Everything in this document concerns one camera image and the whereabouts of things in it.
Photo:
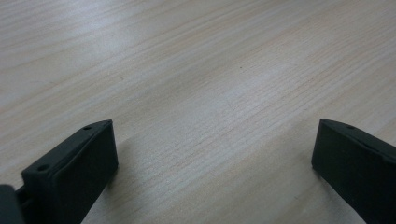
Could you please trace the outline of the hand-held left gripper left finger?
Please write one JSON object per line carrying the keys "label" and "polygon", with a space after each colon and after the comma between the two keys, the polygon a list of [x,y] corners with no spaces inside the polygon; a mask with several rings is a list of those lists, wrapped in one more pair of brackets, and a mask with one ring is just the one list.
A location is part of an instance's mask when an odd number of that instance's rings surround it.
{"label": "hand-held left gripper left finger", "polygon": [[28,224],[80,224],[118,169],[113,122],[83,127],[21,172]]}

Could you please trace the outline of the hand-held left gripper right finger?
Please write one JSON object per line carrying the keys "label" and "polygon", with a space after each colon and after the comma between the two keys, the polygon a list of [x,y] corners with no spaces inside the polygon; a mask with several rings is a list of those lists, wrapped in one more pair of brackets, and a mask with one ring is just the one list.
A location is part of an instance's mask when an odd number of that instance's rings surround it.
{"label": "hand-held left gripper right finger", "polygon": [[396,224],[396,147],[321,119],[311,163],[367,224]]}

